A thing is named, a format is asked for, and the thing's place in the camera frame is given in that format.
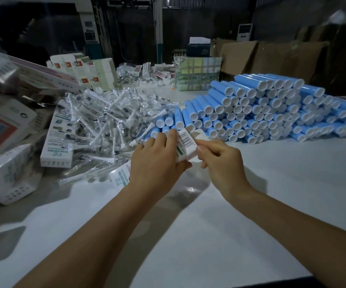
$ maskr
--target white paper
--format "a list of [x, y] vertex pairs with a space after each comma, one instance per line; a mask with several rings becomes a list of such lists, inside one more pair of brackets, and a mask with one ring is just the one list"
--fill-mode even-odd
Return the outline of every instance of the white paper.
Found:
[[209, 44], [210, 39], [204, 37], [190, 37], [189, 44]]

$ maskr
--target barcode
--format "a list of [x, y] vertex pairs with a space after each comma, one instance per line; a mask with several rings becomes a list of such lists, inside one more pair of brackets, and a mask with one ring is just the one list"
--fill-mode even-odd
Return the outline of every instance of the barcode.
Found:
[[185, 145], [185, 147], [190, 147], [194, 145], [193, 140], [191, 139], [189, 133], [184, 132], [180, 135], [180, 139], [182, 140], [182, 143]]

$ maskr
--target stack of blue tubes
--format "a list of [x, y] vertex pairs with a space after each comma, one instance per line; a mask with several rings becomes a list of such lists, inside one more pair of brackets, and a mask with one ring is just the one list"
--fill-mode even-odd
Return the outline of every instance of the stack of blue tubes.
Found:
[[[346, 101], [305, 85], [303, 79], [243, 74], [232, 82], [212, 81], [211, 87], [207, 95], [185, 101], [184, 109], [176, 108], [168, 127], [189, 132], [202, 128], [211, 139], [249, 144], [285, 137], [299, 142], [329, 134], [346, 137]], [[160, 131], [168, 129], [162, 125], [157, 125]]]

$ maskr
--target hand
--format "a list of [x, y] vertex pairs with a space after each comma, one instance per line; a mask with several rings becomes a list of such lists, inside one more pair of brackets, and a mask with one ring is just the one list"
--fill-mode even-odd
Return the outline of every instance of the hand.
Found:
[[234, 195], [243, 195], [253, 190], [248, 182], [244, 162], [239, 149], [230, 147], [221, 140], [196, 140], [201, 168], [209, 167], [214, 186], [229, 201]]
[[138, 145], [131, 158], [130, 185], [134, 190], [151, 192], [156, 200], [165, 196], [182, 173], [192, 167], [189, 162], [176, 162], [178, 132], [171, 129], [166, 137], [159, 133]]

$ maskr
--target person's left hand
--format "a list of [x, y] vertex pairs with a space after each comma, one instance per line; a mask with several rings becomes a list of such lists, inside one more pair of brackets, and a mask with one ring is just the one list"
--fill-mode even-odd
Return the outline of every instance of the person's left hand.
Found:
[[159, 133], [146, 145], [138, 145], [131, 158], [130, 185], [134, 190], [150, 192], [159, 200], [173, 187], [182, 173], [192, 167], [190, 162], [176, 163], [178, 132]]

